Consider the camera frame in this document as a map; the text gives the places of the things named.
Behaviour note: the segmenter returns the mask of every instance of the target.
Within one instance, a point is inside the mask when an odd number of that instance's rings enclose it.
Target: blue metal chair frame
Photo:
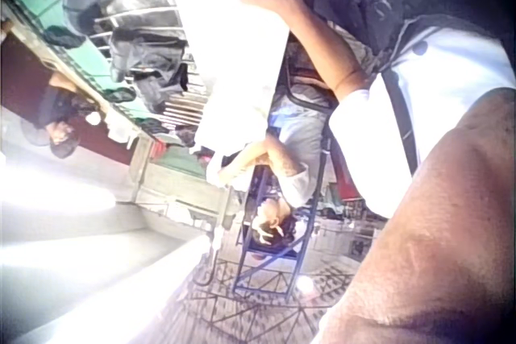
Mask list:
[[[328,116],[331,114],[332,109],[327,106],[319,106],[317,104],[303,101],[302,99],[299,99],[295,97],[292,94],[291,91],[291,84],[290,84],[290,78],[289,78],[289,71],[288,71],[288,59],[285,58],[284,64],[282,66],[283,76],[286,76],[286,96],[287,98],[294,104],[303,106],[307,109],[317,110],[318,112],[327,114]],[[303,261],[305,259],[306,255],[306,249],[308,248],[308,242],[310,241],[310,236],[312,235],[312,231],[314,229],[314,222],[315,222],[315,214],[317,212],[317,204],[318,200],[321,194],[321,186],[323,184],[323,175],[324,175],[324,169],[326,166],[327,156],[330,154],[331,149],[331,137],[328,125],[326,123],[323,133],[322,133],[322,150],[320,155],[320,166],[318,170],[318,176],[317,176],[317,184],[315,187],[314,195],[312,197],[312,203],[310,207],[310,216],[308,219],[308,223],[306,226],[306,232],[305,234],[297,239],[296,241],[290,243],[287,247],[283,248],[281,251],[272,253],[268,251],[269,249],[267,247],[261,247],[261,248],[253,248],[252,244],[252,230],[251,230],[251,224],[252,219],[256,216],[256,208],[253,208],[252,213],[245,214],[244,215],[244,221],[248,221],[248,225],[244,225],[244,222],[242,226],[240,227],[240,231],[237,237],[237,245],[242,244],[242,254],[240,256],[239,260],[239,266],[236,272],[235,276],[235,282],[233,283],[232,291],[236,292],[238,290],[247,291],[247,292],[260,292],[260,293],[268,293],[278,296],[284,296],[286,299],[288,299],[293,292],[293,287],[296,284],[296,279],[299,275],[299,272],[301,271],[301,267],[303,264]],[[260,178],[260,186],[258,188],[258,193],[256,194],[256,203],[261,203],[264,198],[264,191],[265,186],[267,183],[269,177],[269,170],[268,168],[264,168],[262,172],[262,176]],[[293,248],[301,244],[301,250],[295,254],[293,251]],[[242,272],[243,264],[245,262],[245,258],[247,256],[248,252],[257,252],[261,254],[268,255],[268,258],[265,259],[263,263],[260,265],[253,267],[251,269],[246,270],[245,272]],[[277,290],[271,291],[271,290],[265,290],[262,288],[251,288],[249,284],[251,283],[251,278],[254,274],[256,274],[261,269],[267,267],[272,262],[278,260],[278,259],[294,259],[296,261],[294,270],[292,272],[292,276],[290,277],[290,281],[288,282],[287,289],[285,292],[278,292]],[[243,284],[243,281],[245,279],[248,279],[248,285]]]

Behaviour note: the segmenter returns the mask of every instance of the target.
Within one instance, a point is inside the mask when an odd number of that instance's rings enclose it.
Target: white shirt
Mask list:
[[[313,86],[296,84],[292,91],[298,98],[319,105],[327,103]],[[273,103],[269,122],[281,128],[278,139],[303,167],[295,176],[277,176],[283,197],[294,208],[303,206],[314,193],[325,119],[324,114],[294,105],[287,97]]]
[[[510,62],[497,40],[442,29],[424,39],[426,51],[418,55],[413,44],[427,33],[412,39],[393,65],[410,114],[419,163],[482,95],[516,87]],[[391,218],[412,178],[381,75],[369,90],[358,90],[341,101],[330,128],[366,205]]]

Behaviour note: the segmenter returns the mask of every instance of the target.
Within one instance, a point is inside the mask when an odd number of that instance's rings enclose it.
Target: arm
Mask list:
[[[77,86],[71,82],[67,77],[59,72],[54,72],[48,82],[50,86],[55,88],[62,88],[69,90],[72,93],[77,93]]]
[[[267,164],[276,176],[291,177],[303,171],[300,165],[278,139],[267,134],[264,141],[247,145],[229,164],[219,173],[223,183],[229,183],[241,171],[253,164]]]
[[[297,36],[337,99],[367,86],[367,76],[347,43],[302,0],[242,0],[279,14]]]
[[[514,97],[484,96],[435,146],[318,342],[472,342],[498,328],[514,307]]]

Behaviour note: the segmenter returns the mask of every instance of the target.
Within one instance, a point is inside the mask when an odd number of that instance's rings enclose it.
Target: elbow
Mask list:
[[[365,71],[359,66],[349,73],[332,88],[332,91],[339,102],[349,94],[368,88],[368,77]]]

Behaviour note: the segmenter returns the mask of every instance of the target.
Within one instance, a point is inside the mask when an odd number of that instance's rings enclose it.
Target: man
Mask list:
[[[71,156],[79,146],[79,135],[69,124],[75,116],[86,116],[98,123],[97,107],[82,97],[77,86],[59,72],[54,72],[48,82],[35,126],[45,129],[50,136],[50,150],[60,158]]]
[[[302,0],[243,1],[277,12],[308,52],[340,102],[330,127],[352,179],[371,211],[385,218],[393,216],[417,164],[469,107],[491,89],[516,83],[500,43],[461,19],[430,16],[401,25],[408,32],[387,39],[397,44],[383,51],[393,60],[378,64],[385,71],[370,77],[348,44]],[[394,99],[394,92],[401,97]],[[402,135],[395,102],[406,106]]]
[[[499,42],[454,19],[386,36],[402,43],[388,68],[414,131],[410,184],[382,77],[370,81],[302,0],[243,1],[277,12],[303,44],[340,102],[331,129],[357,188],[392,217],[315,342],[499,342],[514,316],[515,98]]]
[[[305,101],[327,106],[327,101],[314,86],[294,84],[292,93]],[[254,165],[271,168],[280,192],[259,204],[258,215],[252,224],[263,244],[271,244],[267,238],[279,239],[276,234],[286,238],[283,228],[291,223],[295,226],[291,218],[292,209],[302,207],[312,197],[317,184],[326,119],[325,114],[293,104],[280,87],[269,115],[269,125],[279,128],[279,135],[267,133],[264,141],[248,144],[223,168],[221,160],[213,158],[210,161],[206,171],[208,181],[217,185],[230,184],[241,190],[248,189],[245,176]]]

